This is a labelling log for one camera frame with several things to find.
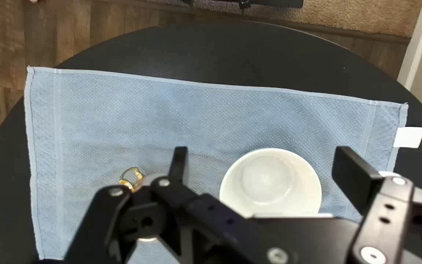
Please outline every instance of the floor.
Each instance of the floor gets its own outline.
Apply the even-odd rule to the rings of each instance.
[[[0,0],[0,124],[23,95],[25,68],[54,67],[101,42],[149,27],[239,21],[237,15],[140,0]],[[395,78],[409,40],[287,26],[343,46]]]

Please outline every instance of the white label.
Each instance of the white label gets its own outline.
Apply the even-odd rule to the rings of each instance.
[[[422,128],[398,128],[395,136],[395,149],[417,149],[422,141]]]

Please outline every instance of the metal bolt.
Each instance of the metal bolt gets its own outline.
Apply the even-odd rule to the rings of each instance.
[[[271,264],[285,264],[288,257],[281,249],[269,249],[268,260]]]
[[[387,257],[382,254],[382,251],[372,249],[372,247],[363,247],[360,250],[360,257],[368,264],[385,264],[387,263]]]
[[[168,187],[170,185],[170,181],[168,180],[161,180],[158,181],[158,187]]]
[[[111,190],[108,191],[108,194],[110,194],[111,197],[120,197],[120,196],[123,194],[123,190],[121,190],[121,188],[111,188]]]
[[[406,180],[403,178],[392,178],[391,180],[395,185],[406,185]]]
[[[140,241],[140,243],[146,243],[146,244],[149,244],[149,243],[155,243],[157,238],[140,238],[139,241]]]

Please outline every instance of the towel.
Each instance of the towel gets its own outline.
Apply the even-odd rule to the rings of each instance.
[[[31,212],[39,259],[63,259],[94,197],[127,168],[167,172],[189,149],[184,183],[218,197],[225,171],[258,149],[307,161],[322,185],[322,213],[360,221],[332,183],[337,146],[392,171],[407,105],[283,89],[199,84],[96,71],[29,68],[25,89]],[[132,263],[176,263],[140,243]]]

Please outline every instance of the white bowl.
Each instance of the white bowl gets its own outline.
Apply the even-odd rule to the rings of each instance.
[[[315,171],[300,156],[261,149],[231,165],[220,200],[243,218],[315,216],[322,190]]]

